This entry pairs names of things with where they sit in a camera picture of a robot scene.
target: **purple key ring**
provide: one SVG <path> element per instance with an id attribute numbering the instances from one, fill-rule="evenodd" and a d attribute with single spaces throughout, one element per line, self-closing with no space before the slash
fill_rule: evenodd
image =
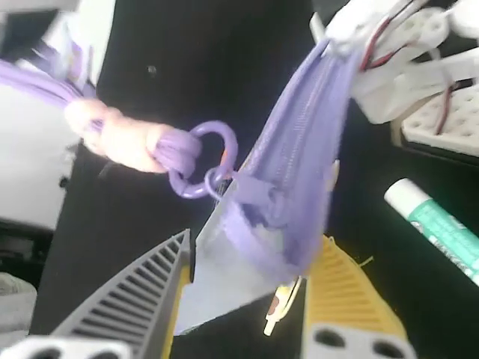
<path id="1" fill-rule="evenodd" d="M 207 133 L 217 133 L 223 138 L 225 144 L 226 157 L 223 163 L 215 168 L 214 176 L 210 177 L 209 187 L 216 188 L 221 181 L 233 171 L 234 162 L 238 155 L 238 142 L 237 137 L 233 130 L 221 121 L 208 121 L 196 126 L 189 133 L 195 137 L 201 137 Z M 168 172 L 170 185 L 176 194 L 183 198 L 195 199 L 208 195 L 208 191 L 205 182 L 192 185 L 186 179 L 182 178 L 179 172 L 170 170 Z"/>

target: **zipper pull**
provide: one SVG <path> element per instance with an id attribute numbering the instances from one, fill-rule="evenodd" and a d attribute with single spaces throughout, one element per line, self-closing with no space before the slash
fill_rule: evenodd
<path id="1" fill-rule="evenodd" d="M 235 173 L 237 184 L 234 200 L 241 204 L 250 204 L 260 209 L 268 227 L 283 227 L 288 215 L 286 197 L 272 183 L 254 178 L 247 174 Z"/>

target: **green label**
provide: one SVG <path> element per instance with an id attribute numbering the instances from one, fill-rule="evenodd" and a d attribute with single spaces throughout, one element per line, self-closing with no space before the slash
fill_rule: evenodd
<path id="1" fill-rule="evenodd" d="M 436 202 L 423 202 L 408 221 L 468 277 L 477 274 L 479 238 Z"/>

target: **white wall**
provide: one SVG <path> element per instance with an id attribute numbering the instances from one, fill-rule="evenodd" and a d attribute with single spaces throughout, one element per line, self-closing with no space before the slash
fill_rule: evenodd
<path id="1" fill-rule="evenodd" d="M 55 228 L 78 140 L 61 109 L 0 86 L 0 218 Z"/>
<path id="2" fill-rule="evenodd" d="M 75 16 L 64 14 L 73 35 L 94 48 L 94 84 L 103 66 L 114 10 L 115 0 L 81 0 Z M 63 18 L 59 16 L 44 37 L 50 46 L 62 43 L 58 29 Z M 56 227 L 65 195 L 58 182 L 73 165 L 65 149 L 78 140 L 61 109 L 0 85 L 0 219 Z"/>

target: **black background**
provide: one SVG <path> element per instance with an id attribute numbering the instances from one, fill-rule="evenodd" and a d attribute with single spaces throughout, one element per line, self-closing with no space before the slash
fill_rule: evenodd
<path id="1" fill-rule="evenodd" d="M 320 8 L 330 18 L 342 4 Z M 118 0 L 99 96 L 144 120 L 189 129 L 209 119 L 234 128 L 240 159 L 261 131 L 289 76 L 313 46 L 309 0 Z M 147 71 L 156 67 L 156 75 Z M 328 233 L 357 260 L 403 320 L 422 358 L 473 358 L 479 289 L 382 199 L 409 177 L 479 233 L 478 173 L 392 147 L 387 126 L 351 106 Z M 202 174 L 220 158 L 205 138 Z M 165 176 L 113 166 L 84 148 L 73 169 L 31 332 L 48 334 L 98 286 L 186 227 L 198 233 L 211 199 L 182 200 Z M 302 304 L 272 338 L 262 335 L 270 298 L 176 338 L 173 358 L 295 358 Z"/>

